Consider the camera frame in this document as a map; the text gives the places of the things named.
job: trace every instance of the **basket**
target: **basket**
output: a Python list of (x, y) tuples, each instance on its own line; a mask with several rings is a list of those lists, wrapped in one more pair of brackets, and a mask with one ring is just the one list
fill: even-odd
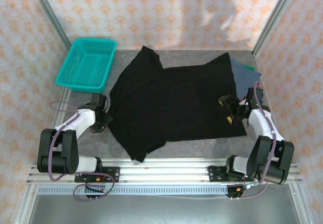
[(78, 38), (69, 50), (56, 84), (71, 90), (103, 93), (117, 43), (98, 38)]

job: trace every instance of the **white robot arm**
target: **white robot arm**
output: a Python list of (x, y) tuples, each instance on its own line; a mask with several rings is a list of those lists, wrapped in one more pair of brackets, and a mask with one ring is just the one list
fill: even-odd
[(97, 133), (103, 131), (112, 120), (111, 116), (105, 112), (105, 102), (104, 95), (93, 94), (91, 102), (79, 107), (77, 112), (66, 122), (54, 129), (44, 129), (41, 132), (37, 160), (37, 168), (40, 172), (48, 172), (50, 145), (54, 135), (58, 134), (54, 147), (61, 146), (62, 148), (60, 151), (52, 152), (53, 173), (100, 173), (102, 169), (100, 158), (79, 155), (77, 139), (88, 128)]
[[(254, 99), (254, 90), (249, 89), (246, 100), (239, 103), (239, 100), (226, 95), (219, 99), (221, 105), (229, 108), (231, 115), (228, 121), (231, 124), (238, 124), (247, 119), (253, 127), (257, 141), (248, 158), (232, 155), (227, 160), (225, 175), (236, 177), (251, 177), (261, 181), (283, 184), (291, 165), (294, 145), (285, 141), (275, 127), (272, 114), (267, 106), (262, 106)], [(262, 98), (262, 90), (257, 89), (257, 94)]]

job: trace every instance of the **orange floral pattern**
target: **orange floral pattern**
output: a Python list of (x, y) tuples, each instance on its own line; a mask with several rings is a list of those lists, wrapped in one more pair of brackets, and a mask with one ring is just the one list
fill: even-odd
[(270, 105), (279, 104), (278, 128), (295, 145), (317, 223), (323, 223), (322, 12), (322, 0), (292, 0), (257, 58)]
[(37, 0), (1, 0), (0, 10), (0, 223), (13, 223), (67, 52)]
[(278, 0), (49, 0), (67, 36), (119, 49), (252, 49)]

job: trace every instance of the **purple cable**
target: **purple cable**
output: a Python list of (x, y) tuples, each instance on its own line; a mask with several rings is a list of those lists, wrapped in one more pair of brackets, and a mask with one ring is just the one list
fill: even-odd
[(53, 110), (56, 110), (56, 111), (59, 111), (59, 112), (70, 112), (70, 113), (76, 113), (77, 115), (71, 119), (70, 121), (66, 122), (66, 124), (62, 125), (55, 133), (51, 143), (50, 143), (50, 147), (49, 147), (49, 154), (48, 154), (48, 175), (49, 175), (49, 178), (50, 180), (52, 180), (53, 182), (55, 181), (58, 181), (60, 180), (64, 174), (60, 175), (57, 179), (54, 178), (54, 176), (52, 175), (52, 169), (51, 169), (51, 164), (52, 164), (52, 153), (54, 151), (54, 145), (55, 145), (55, 142), (60, 134), (60, 132), (65, 128), (67, 127), (69, 124), (73, 123), (74, 121), (76, 121), (76, 119), (79, 118), (80, 114), (78, 113), (77, 110), (71, 110), (71, 109), (56, 109), (54, 108), (52, 105), (55, 104), (55, 103), (68, 103), (67, 101), (53, 101), (51, 104), (50, 104), (50, 108), (53, 109)]
[[(268, 160), (267, 160), (267, 163), (264, 167), (264, 170), (263, 170), (263, 173), (262, 173), (262, 176), (261, 176), (261, 179), (259, 181), (260, 184), (262, 184), (264, 182), (264, 179), (266, 177), (266, 174), (267, 174), (267, 171), (269, 169), (269, 166), (271, 164), (271, 161), (272, 161), (272, 158), (274, 157), (275, 155), (275, 148), (276, 148), (276, 142), (277, 142), (277, 139), (276, 139), (276, 134), (275, 134), (275, 130), (274, 130), (274, 126), (272, 125), (272, 122), (269, 120), (269, 118), (266, 116), (265, 112), (263, 111), (261, 105), (260, 105), (260, 102), (259, 102), (259, 99), (258, 99), (258, 96), (257, 96), (257, 88), (256, 88), (256, 84), (254, 84), (253, 86), (253, 94), (255, 96), (255, 99), (256, 99), (256, 102), (258, 104), (258, 107), (259, 107), (259, 110), (261, 112), (261, 114), (265, 117), (265, 119), (267, 120), (268, 122), (268, 125), (269, 127), (271, 128), (271, 131), (273, 133), (273, 146), (272, 146), (272, 149), (271, 149), (271, 152), (269, 154), (269, 157), (268, 157)], [(250, 198), (253, 198), (253, 197), (257, 197), (259, 195), (261, 195), (266, 189), (267, 189), (267, 186), (268, 186), (268, 182), (266, 182), (265, 186), (264, 186), (264, 189), (262, 191), (260, 191), (258, 194), (255, 194), (255, 195), (251, 195), (251, 196), (246, 196), (246, 197), (240, 197), (240, 198), (235, 198), (235, 199), (250, 199)]]
[[(101, 176), (106, 176), (108, 178), (110, 178), (112, 180), (112, 186), (110, 187), (110, 189), (104, 193), (103, 195), (100, 195), (99, 197), (96, 197), (95, 199), (98, 200), (98, 199), (101, 199), (101, 198), (104, 198), (105, 196), (107, 196), (108, 193), (110, 193), (112, 190), (113, 190), (113, 187), (115, 186), (115, 180), (112, 176), (108, 175), (108, 174), (102, 174), (102, 173), (92, 173), (92, 172), (83, 172), (81, 174), (85, 174), (85, 175), (101, 175)], [(88, 187), (101, 187), (102, 185), (92, 185), (92, 184), (80, 184), (78, 186), (76, 186), (73, 190), (73, 197), (76, 201), (79, 201), (79, 202), (88, 202), (88, 201), (91, 201), (92, 198), (90, 199), (80, 199), (76, 196), (75, 192), (77, 190), (77, 188), (81, 187), (81, 186), (88, 186)]]
[(268, 122), (268, 125), (269, 127), (271, 128), (271, 131), (272, 131), (272, 134), (273, 134), (273, 146), (272, 146), (272, 149), (271, 149), (271, 153), (269, 154), (269, 157), (268, 157), (268, 160), (267, 160), (267, 163), (264, 167), (264, 170), (263, 170), (263, 173), (262, 173), (262, 176), (261, 176), (261, 179), (259, 181), (260, 184), (263, 183), (265, 177), (266, 177), (266, 174), (267, 174), (267, 171), (269, 169), (269, 165), (272, 161), (272, 158), (274, 157), (275, 155), (275, 148), (276, 148), (276, 134), (275, 134), (275, 130), (274, 130), (274, 126), (272, 125), (272, 122), (269, 120), (269, 118), (266, 116), (265, 112), (263, 111), (260, 103), (259, 103), (259, 99), (258, 99), (258, 96), (257, 96), (257, 90), (256, 90), (256, 84), (253, 86), (253, 94), (255, 96), (255, 99), (256, 99), (256, 102), (258, 104), (258, 107), (259, 107), (259, 110), (261, 112), (261, 114), (265, 117), (265, 119), (267, 120)]
[[(55, 104), (55, 103), (67, 103), (67, 104), (70, 104), (70, 105), (73, 105), (73, 106), (76, 106), (78, 107), (77, 105), (75, 104), (71, 104), (69, 103), (68, 101), (53, 101), (51, 104), (50, 104), (50, 108), (53, 109), (53, 110), (56, 110), (56, 111), (59, 111), (59, 112), (70, 112), (70, 113), (76, 113), (76, 116), (74, 118), (72, 118), (71, 120), (69, 120), (68, 122), (66, 122), (64, 125), (62, 125), (58, 130), (57, 132), (55, 133), (51, 143), (50, 143), (50, 147), (49, 147), (49, 153), (48, 153), (48, 175), (49, 175), (49, 178), (50, 180), (52, 180), (53, 182), (56, 182), (58, 180), (60, 180), (65, 174), (62, 174), (60, 175), (57, 179), (55, 179), (52, 175), (52, 153), (53, 153), (53, 150), (54, 150), (54, 145), (55, 145), (55, 142), (60, 134), (60, 132), (65, 128), (67, 127), (68, 125), (70, 125), (71, 123), (73, 123), (74, 121), (76, 121), (76, 119), (78, 119), (80, 117), (80, 114), (77, 110), (69, 110), (69, 109), (56, 109), (54, 108), (52, 105)], [(101, 175), (101, 176), (106, 176), (108, 178), (110, 178), (112, 180), (112, 186), (111, 188), (106, 192), (104, 193), (103, 195), (99, 196), (99, 197), (96, 197), (96, 200), (98, 199), (101, 199), (103, 197), (105, 197), (108, 193), (110, 193), (113, 189), (113, 187), (115, 186), (115, 180), (112, 176), (108, 175), (108, 174), (102, 174), (102, 173), (91, 173), (91, 172), (84, 172), (83, 174), (87, 174), (87, 175)], [(81, 186), (89, 186), (89, 187), (101, 187), (101, 185), (92, 185), (92, 184), (80, 184), (78, 186), (76, 186), (74, 188), (74, 191), (73, 191), (73, 197), (75, 200), (77, 201), (80, 201), (80, 202), (87, 202), (87, 201), (91, 201), (92, 199), (80, 199), (78, 197), (76, 197), (75, 195), (75, 192), (76, 192), (76, 189), (81, 187)]]
[(246, 197), (240, 197), (240, 198), (234, 198), (234, 199), (250, 199), (250, 198), (253, 198), (253, 197), (257, 197), (259, 195), (261, 195), (266, 189), (267, 189), (267, 186), (268, 186), (268, 182), (265, 183), (264, 185), (264, 188), (262, 189), (262, 191), (260, 191), (259, 193), (255, 194), (255, 195), (251, 195), (251, 196), (246, 196)]

